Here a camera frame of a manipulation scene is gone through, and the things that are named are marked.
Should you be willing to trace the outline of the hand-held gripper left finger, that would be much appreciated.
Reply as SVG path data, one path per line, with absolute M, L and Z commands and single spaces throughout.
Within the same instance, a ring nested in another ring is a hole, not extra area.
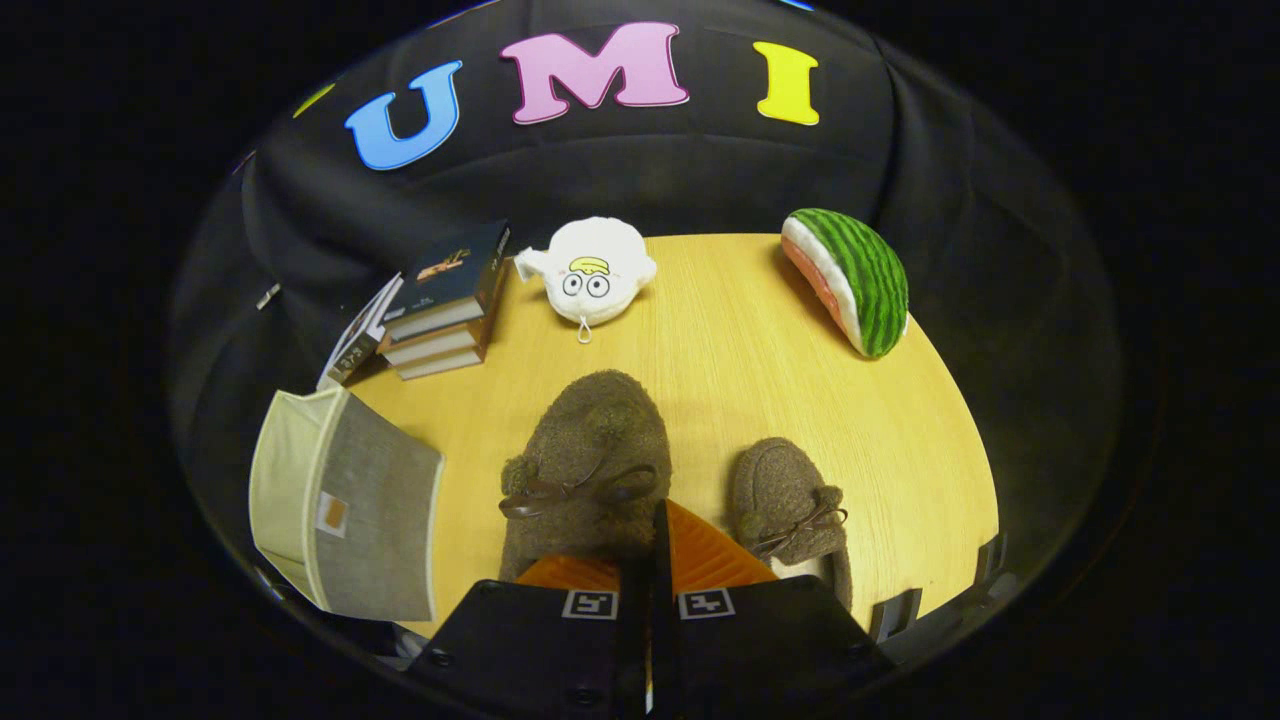
M 618 591 L 477 582 L 411 662 L 445 719 L 645 719 L 652 569 Z

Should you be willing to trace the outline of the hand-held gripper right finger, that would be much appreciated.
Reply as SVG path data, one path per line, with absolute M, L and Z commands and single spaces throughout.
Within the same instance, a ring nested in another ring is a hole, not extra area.
M 836 719 L 892 673 L 819 578 L 695 583 L 744 548 L 671 500 L 653 524 L 652 717 Z

